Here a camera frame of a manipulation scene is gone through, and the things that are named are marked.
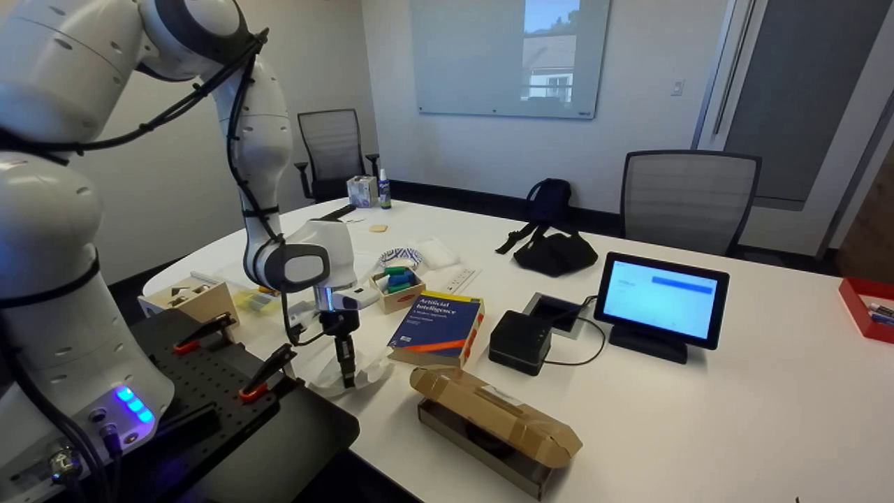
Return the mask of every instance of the wall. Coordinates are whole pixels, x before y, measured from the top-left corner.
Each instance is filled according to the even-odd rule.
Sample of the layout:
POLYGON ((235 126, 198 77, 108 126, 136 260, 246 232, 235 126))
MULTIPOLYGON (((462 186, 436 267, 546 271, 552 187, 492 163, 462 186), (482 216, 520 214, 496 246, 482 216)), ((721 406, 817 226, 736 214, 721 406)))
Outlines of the wall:
POLYGON ((617 214, 630 149, 690 147, 726 3, 615 0, 591 123, 416 112, 409 0, 365 0, 383 166, 393 179, 524 197, 563 176, 577 208, 617 214))
MULTIPOLYGON (((359 0, 242 0, 242 11, 252 31, 270 29, 265 59, 278 72, 289 112, 356 106, 365 144, 373 147, 359 0)), ((102 138, 129 131, 182 95, 184 84, 134 77, 102 138)), ((212 105, 138 144, 73 166, 102 200, 98 246, 108 282, 175 260, 240 226, 212 105)), ((281 208, 299 204, 299 176, 286 167, 281 208)))

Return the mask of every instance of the black chair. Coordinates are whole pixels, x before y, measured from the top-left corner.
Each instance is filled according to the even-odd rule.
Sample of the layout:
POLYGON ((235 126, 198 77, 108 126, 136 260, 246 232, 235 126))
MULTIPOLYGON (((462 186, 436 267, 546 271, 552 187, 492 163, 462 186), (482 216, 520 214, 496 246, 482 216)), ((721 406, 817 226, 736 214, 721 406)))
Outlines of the black chair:
POLYGON ((731 256, 756 176, 760 158, 630 152, 622 170, 622 232, 633 242, 731 256))
POLYGON ((346 197, 346 179, 380 174, 380 154, 365 154, 369 170, 362 166, 359 126, 353 109, 300 112, 299 130, 306 149, 306 163, 295 163, 295 167, 300 174, 300 191, 306 200, 340 200, 346 197))

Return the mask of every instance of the wire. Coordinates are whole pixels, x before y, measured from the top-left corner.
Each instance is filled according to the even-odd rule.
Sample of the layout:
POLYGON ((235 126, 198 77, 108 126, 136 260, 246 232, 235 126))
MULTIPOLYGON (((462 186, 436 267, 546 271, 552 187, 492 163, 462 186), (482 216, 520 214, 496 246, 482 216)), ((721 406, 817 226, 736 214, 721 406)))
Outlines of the wire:
POLYGON ((277 242, 278 246, 284 243, 281 235, 272 232, 268 216, 263 214, 263 208, 257 204, 257 197, 252 194, 247 183, 240 179, 236 167, 235 167, 235 152, 232 147, 236 144, 236 126, 240 126, 240 117, 242 117, 242 106, 246 106, 246 95, 247 95, 247 86, 252 86, 252 72, 254 72, 254 59, 257 54, 247 57, 246 68, 242 68, 242 81, 232 99, 232 112, 229 112, 229 123, 225 123, 225 166, 229 166, 229 176, 235 179, 235 186, 240 187, 242 200, 247 202, 247 211, 260 218, 263 229, 268 232, 270 242, 277 242))
POLYGON ((120 444, 120 437, 116 432, 105 432, 102 433, 102 444, 105 444, 105 453, 108 453, 108 462, 112 462, 112 475, 108 475, 108 500, 113 503, 116 500, 116 490, 120 490, 120 473, 122 473, 122 444, 120 444))
POLYGON ((7 376, 13 384, 20 384, 22 394, 53 423, 53 427, 73 444, 73 450, 87 462, 88 475, 95 478, 102 500, 112 500, 112 486, 102 471, 102 462, 98 450, 91 448, 88 437, 70 420, 63 416, 29 381, 29 376, 22 369, 17 351, 11 348, 11 339, 4 334, 4 316, 0 313, 0 359, 7 366, 7 376))
POLYGON ((138 123, 134 131, 124 131, 120 138, 108 138, 108 141, 95 141, 95 144, 27 144, 22 138, 4 138, 13 149, 29 152, 29 154, 42 154, 42 158, 53 158, 53 152, 105 152, 105 149, 116 149, 124 144, 134 144, 150 131, 157 131, 158 126, 166 126, 173 121, 177 121, 182 116, 187 116, 196 105, 201 105, 210 92, 214 92, 232 72, 236 72, 246 63, 254 63, 254 54, 260 54, 260 47, 265 46, 265 31, 263 36, 247 39, 247 47, 240 59, 224 65, 212 78, 205 78, 201 86, 193 86, 189 95, 184 95, 182 102, 175 102, 173 106, 166 106, 163 112, 158 112, 157 117, 150 117, 147 123, 138 123))
POLYGON ((604 351, 609 345, 609 334, 604 328, 598 328, 598 321, 591 321, 591 318, 584 318, 584 316, 577 316, 577 318, 585 321, 590 328, 595 328, 595 334, 599 335, 599 345, 591 353, 591 359, 585 359, 585 360, 542 360, 542 365, 546 365, 546 366, 590 366, 598 356, 604 356, 604 351))
POLYGON ((306 339, 306 342, 300 342, 300 345, 295 345, 295 348, 310 348, 310 345, 316 345, 320 335, 326 335, 326 334, 319 334, 319 335, 313 335, 313 339, 306 339))
POLYGON ((595 302, 598 297, 585 297, 584 302, 581 302, 581 309, 585 309, 590 302, 595 302))

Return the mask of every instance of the blue light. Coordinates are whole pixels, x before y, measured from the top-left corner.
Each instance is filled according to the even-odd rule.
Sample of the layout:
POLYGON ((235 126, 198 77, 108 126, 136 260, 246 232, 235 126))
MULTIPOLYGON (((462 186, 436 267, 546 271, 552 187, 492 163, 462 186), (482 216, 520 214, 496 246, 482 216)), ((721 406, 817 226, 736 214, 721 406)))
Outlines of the blue light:
POLYGON ((130 409, 134 413, 144 411, 143 399, 130 399, 129 409, 130 409))
POLYGON ((116 388, 116 397, 120 397, 122 404, 130 404, 130 399, 134 399, 134 391, 130 391, 130 388, 116 388))

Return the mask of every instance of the charger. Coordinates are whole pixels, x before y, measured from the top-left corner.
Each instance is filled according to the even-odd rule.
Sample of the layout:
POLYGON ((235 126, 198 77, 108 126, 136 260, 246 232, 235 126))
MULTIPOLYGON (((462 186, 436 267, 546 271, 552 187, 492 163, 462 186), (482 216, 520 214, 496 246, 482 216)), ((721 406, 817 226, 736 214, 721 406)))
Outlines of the charger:
POLYGON ((492 334, 488 359, 524 376, 539 376, 550 353, 550 321, 504 311, 492 334))

